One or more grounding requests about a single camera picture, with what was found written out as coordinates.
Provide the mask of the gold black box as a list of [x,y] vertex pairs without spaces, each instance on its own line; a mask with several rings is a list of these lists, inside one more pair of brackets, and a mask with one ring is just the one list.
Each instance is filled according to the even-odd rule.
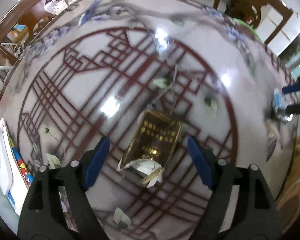
[[147,188],[162,182],[162,174],[174,153],[183,122],[161,111],[143,111],[138,129],[119,161],[121,173],[133,168],[144,174],[139,184]]

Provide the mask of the red green trash bin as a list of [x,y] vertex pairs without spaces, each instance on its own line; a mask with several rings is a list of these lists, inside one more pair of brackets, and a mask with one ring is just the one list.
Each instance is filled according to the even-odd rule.
[[253,35],[254,35],[259,41],[262,41],[262,40],[260,39],[259,35],[257,34],[257,32],[255,31],[255,29],[254,29],[252,26],[250,26],[250,25],[247,24],[246,22],[244,22],[244,21],[242,21],[242,20],[240,20],[240,19],[237,19],[237,18],[233,18],[233,21],[234,21],[236,24],[238,24],[238,25],[240,25],[240,26],[245,27],[246,29],[248,29],[250,32],[253,33]]

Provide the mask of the blue cartoon snack bag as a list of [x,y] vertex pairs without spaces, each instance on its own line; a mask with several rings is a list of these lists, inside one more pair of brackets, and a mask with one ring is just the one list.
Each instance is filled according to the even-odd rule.
[[33,180],[34,180],[34,176],[33,174],[28,170],[25,161],[23,160],[23,158],[21,157],[19,151],[17,150],[16,146],[14,145],[13,140],[9,137],[9,143],[10,143],[10,147],[12,149],[15,161],[17,162],[17,165],[19,167],[19,171],[21,172],[21,175],[23,177],[23,179],[25,180],[25,183],[28,187],[31,186]]

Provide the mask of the dark carved wooden chair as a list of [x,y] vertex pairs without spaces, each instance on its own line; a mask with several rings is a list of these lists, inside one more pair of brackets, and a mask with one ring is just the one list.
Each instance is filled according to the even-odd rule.
[[225,14],[256,29],[261,23],[261,9],[268,5],[282,16],[281,22],[264,41],[264,44],[268,45],[282,30],[294,12],[293,9],[288,8],[281,0],[230,0],[226,5]]

